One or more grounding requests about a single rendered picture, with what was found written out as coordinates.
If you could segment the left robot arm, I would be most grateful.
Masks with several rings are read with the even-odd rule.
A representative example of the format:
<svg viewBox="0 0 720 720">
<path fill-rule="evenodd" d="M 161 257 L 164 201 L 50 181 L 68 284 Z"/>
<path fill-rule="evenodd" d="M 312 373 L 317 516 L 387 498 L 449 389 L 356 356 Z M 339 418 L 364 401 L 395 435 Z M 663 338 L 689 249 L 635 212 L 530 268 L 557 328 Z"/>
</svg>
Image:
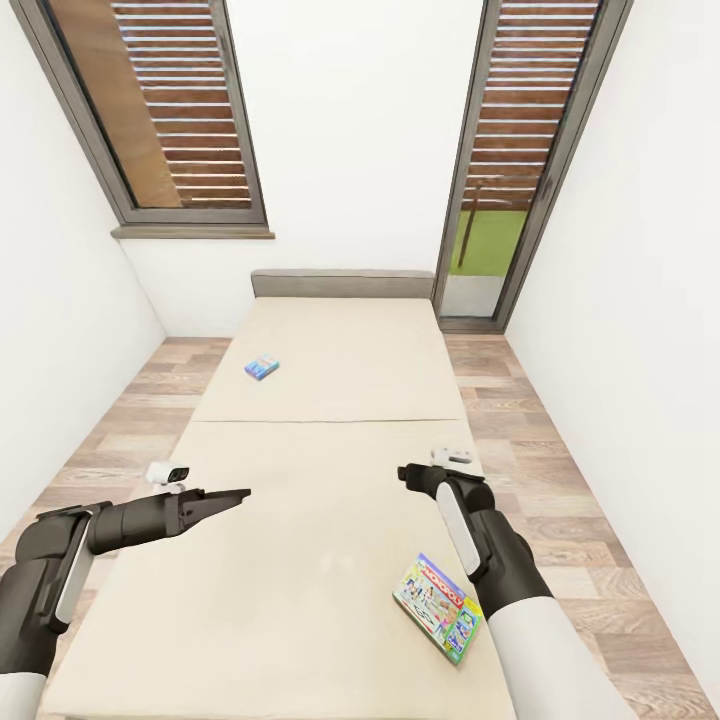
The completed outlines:
<svg viewBox="0 0 720 720">
<path fill-rule="evenodd" d="M 36 515 L 0 577 L 0 720 L 36 720 L 42 692 L 96 555 L 181 536 L 243 503 L 251 488 L 205 493 L 182 484 L 190 467 L 154 461 L 151 497 L 103 501 Z"/>
</svg>

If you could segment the board game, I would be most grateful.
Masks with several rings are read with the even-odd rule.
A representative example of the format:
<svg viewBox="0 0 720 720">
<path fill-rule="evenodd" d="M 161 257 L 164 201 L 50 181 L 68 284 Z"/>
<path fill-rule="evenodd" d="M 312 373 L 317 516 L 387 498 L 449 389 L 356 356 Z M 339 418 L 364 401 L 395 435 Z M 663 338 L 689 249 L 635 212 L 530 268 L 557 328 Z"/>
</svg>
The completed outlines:
<svg viewBox="0 0 720 720">
<path fill-rule="evenodd" d="M 279 360 L 275 360 L 275 358 L 273 358 L 269 354 L 264 354 L 260 356 L 260 358 L 254 360 L 254 362 L 246 366 L 244 369 L 246 370 L 246 372 L 248 372 L 248 374 L 260 380 L 272 370 L 277 368 L 279 365 Z"/>
<path fill-rule="evenodd" d="M 482 609 L 422 552 L 392 596 L 458 665 L 480 624 Z"/>
</svg>

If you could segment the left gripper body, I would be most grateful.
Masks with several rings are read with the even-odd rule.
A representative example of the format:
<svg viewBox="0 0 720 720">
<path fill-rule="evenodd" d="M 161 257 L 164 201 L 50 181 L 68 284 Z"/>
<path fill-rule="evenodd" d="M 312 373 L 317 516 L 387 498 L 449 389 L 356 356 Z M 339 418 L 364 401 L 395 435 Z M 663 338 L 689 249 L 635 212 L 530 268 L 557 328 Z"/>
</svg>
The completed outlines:
<svg viewBox="0 0 720 720">
<path fill-rule="evenodd" d="M 178 510 L 189 493 L 160 493 L 130 501 L 122 516 L 122 536 L 129 547 L 181 536 Z"/>
</svg>

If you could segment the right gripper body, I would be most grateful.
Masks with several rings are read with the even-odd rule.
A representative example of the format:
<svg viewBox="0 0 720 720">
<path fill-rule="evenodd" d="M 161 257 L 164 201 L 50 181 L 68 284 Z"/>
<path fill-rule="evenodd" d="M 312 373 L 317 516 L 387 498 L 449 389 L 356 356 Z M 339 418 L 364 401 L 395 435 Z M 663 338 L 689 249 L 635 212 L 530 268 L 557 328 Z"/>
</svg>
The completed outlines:
<svg viewBox="0 0 720 720">
<path fill-rule="evenodd" d="M 447 468 L 441 466 L 429 467 L 429 465 L 419 465 L 416 463 L 408 464 L 408 472 L 406 472 L 405 487 L 409 491 L 417 491 L 426 493 L 434 499 L 431 486 L 432 480 L 440 472 L 446 471 Z"/>
</svg>

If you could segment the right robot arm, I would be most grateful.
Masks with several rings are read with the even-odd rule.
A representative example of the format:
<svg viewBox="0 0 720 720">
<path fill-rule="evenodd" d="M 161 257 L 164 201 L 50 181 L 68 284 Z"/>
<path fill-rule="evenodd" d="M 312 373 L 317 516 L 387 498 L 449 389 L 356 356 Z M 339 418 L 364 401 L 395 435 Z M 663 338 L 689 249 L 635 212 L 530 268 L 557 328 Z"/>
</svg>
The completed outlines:
<svg viewBox="0 0 720 720">
<path fill-rule="evenodd" d="M 488 624 L 517 720 L 640 720 L 587 649 L 535 566 L 527 540 L 495 509 L 468 448 L 435 443 L 429 465 L 397 469 L 437 501 Z"/>
</svg>

